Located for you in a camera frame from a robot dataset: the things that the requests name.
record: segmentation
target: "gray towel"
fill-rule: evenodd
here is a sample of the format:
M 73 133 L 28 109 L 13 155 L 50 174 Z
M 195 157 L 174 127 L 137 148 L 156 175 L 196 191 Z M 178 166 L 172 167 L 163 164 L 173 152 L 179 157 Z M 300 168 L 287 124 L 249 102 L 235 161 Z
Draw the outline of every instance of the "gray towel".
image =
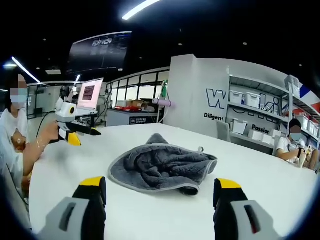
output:
M 160 134 L 154 134 L 146 145 L 118 157 L 109 167 L 108 177 L 141 193 L 179 189 L 183 194 L 196 195 L 218 163 L 216 157 L 201 150 L 170 145 Z

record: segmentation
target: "white table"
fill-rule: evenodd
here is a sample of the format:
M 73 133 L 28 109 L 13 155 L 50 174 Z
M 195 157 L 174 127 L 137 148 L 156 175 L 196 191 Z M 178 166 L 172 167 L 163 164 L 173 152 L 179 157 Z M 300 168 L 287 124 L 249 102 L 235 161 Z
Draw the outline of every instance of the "white table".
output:
M 46 215 L 71 197 L 86 178 L 107 176 L 110 163 L 154 133 L 170 144 L 190 150 L 199 146 L 218 158 L 212 174 L 196 196 L 178 191 L 142 194 L 107 180 L 105 239 L 108 240 L 213 240 L 215 178 L 236 181 L 249 200 L 256 200 L 274 220 L 281 235 L 299 222 L 316 188 L 317 175 L 273 156 L 215 138 L 162 124 L 114 126 L 101 136 L 80 136 L 82 146 L 65 142 L 49 145 L 35 164 L 30 192 L 31 225 L 38 233 Z

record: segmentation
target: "black ceiling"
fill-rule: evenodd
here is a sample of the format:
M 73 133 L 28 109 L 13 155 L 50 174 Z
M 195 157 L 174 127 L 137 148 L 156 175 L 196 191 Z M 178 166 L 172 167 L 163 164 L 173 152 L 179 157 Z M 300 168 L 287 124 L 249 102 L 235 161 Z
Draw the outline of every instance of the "black ceiling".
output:
M 0 61 L 3 64 L 15 56 L 42 82 L 73 81 L 75 76 L 65 75 L 73 42 L 132 31 L 123 72 L 92 72 L 81 80 L 104 76 L 108 82 L 167 67 L 172 56 L 195 54 L 198 58 L 236 59 L 271 67 L 298 77 L 320 96 L 320 21 L 311 2 L 162 0 L 128 21 L 122 20 L 143 1 L 3 3 L 8 15 L 1 14 Z M 47 75 L 45 70 L 52 66 L 61 69 L 62 75 Z

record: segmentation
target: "laptop screen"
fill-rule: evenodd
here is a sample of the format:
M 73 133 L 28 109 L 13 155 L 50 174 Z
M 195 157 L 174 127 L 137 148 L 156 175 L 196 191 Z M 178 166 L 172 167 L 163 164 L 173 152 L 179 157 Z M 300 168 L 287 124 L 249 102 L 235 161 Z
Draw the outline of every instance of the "laptop screen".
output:
M 104 79 L 102 78 L 83 83 L 77 107 L 96 109 L 103 81 Z

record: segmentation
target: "towel loop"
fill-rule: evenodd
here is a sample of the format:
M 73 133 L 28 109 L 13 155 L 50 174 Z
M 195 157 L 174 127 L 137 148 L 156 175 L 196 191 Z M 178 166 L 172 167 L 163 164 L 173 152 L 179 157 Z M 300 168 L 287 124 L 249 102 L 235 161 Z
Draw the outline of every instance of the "towel loop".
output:
M 198 147 L 198 152 L 199 152 L 199 153 L 203 153 L 204 150 L 205 150 L 205 149 L 204 149 L 202 146 Z

